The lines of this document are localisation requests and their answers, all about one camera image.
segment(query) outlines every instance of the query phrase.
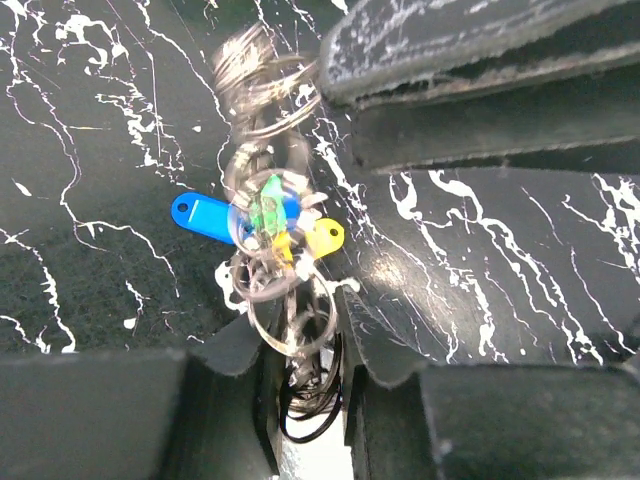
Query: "yellow plastic tag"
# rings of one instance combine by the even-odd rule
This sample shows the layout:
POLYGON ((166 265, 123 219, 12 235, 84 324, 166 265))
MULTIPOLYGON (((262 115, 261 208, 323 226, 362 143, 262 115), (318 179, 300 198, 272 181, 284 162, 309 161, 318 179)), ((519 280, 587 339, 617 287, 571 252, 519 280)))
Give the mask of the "yellow plastic tag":
MULTIPOLYGON (((315 260, 339 250, 344 244, 344 228, 331 218, 316 220, 312 232, 305 234, 307 244, 313 252, 315 260)), ((293 263, 293 255, 289 249, 291 237, 287 232, 282 232, 273 241, 273 250, 279 252, 288 265, 293 263)))

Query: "marble countertop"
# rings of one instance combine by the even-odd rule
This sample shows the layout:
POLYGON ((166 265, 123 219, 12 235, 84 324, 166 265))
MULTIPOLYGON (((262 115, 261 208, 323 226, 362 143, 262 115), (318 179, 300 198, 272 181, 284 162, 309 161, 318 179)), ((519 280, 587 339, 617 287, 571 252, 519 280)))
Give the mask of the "marble countertop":
MULTIPOLYGON (((237 316, 233 248, 169 215, 188 190, 222 198, 233 147, 208 59, 255 21, 283 51, 317 51, 352 4, 0 1, 0 350, 196 344, 237 316)), ((347 228, 326 261, 334 285, 359 286, 401 342, 448 363, 638 348, 637 178, 371 176, 352 165, 344 115, 318 110, 306 134, 347 228)))

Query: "yellow key tag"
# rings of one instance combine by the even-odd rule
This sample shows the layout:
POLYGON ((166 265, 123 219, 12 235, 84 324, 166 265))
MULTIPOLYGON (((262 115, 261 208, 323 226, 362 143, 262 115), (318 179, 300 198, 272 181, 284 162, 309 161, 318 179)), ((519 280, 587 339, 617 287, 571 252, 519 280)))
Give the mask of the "yellow key tag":
MULTIPOLYGON (((344 244, 344 228, 331 218, 321 218, 316 220, 312 232, 305 234, 307 244, 313 252, 313 258, 329 255, 339 250, 344 244)), ((293 255, 289 249, 291 237, 287 232, 282 232, 273 241, 274 252, 280 252, 281 258, 288 266, 293 263, 293 255)))
POLYGON ((305 235, 307 244, 315 259, 322 258, 337 250, 344 244, 344 228, 331 218, 316 220, 312 232, 305 235))

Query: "blue plastic tag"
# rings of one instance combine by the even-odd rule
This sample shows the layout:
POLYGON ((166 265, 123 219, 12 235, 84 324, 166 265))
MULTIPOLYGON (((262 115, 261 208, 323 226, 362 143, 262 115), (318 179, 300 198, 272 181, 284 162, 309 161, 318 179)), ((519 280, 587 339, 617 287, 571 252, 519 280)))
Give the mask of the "blue plastic tag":
MULTIPOLYGON (((171 217, 176 224, 194 233, 199 233, 219 242, 233 245, 229 233, 229 204, 200 193, 187 192, 176 197, 171 205, 171 217)), ((297 199, 284 201, 288 219, 297 219, 300 204, 297 199)))

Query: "metal chain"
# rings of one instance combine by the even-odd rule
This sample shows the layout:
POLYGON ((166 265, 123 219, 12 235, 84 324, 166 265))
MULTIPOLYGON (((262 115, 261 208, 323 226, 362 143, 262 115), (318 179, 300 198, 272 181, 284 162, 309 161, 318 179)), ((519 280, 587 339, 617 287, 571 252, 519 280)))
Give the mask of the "metal chain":
POLYGON ((249 320, 261 337, 289 357, 280 390, 280 426, 291 440, 306 443, 324 432, 340 411, 342 345, 333 293, 305 241, 318 218, 314 206, 327 198, 312 189, 307 177, 311 147, 297 130, 321 101, 313 86, 317 63, 310 55, 279 56, 275 45, 276 39, 259 23, 231 37, 213 56, 213 87, 238 145, 223 179, 231 203, 229 231, 238 247, 231 259, 233 286, 247 301, 249 320), (266 228, 272 224, 267 216, 276 218, 278 208, 278 202, 264 194, 270 182, 300 205, 300 214, 287 221, 284 231, 266 228), (289 257, 276 241, 278 235, 288 235, 284 247, 289 257), (327 299, 322 305, 318 287, 327 299), (269 333, 255 309, 255 304, 277 298, 283 298, 287 318, 282 339, 269 333), (322 353, 330 351, 331 365, 324 368, 322 353), (301 414, 296 420, 330 415, 316 432, 293 438, 286 429, 286 418, 293 418, 290 411, 301 414))

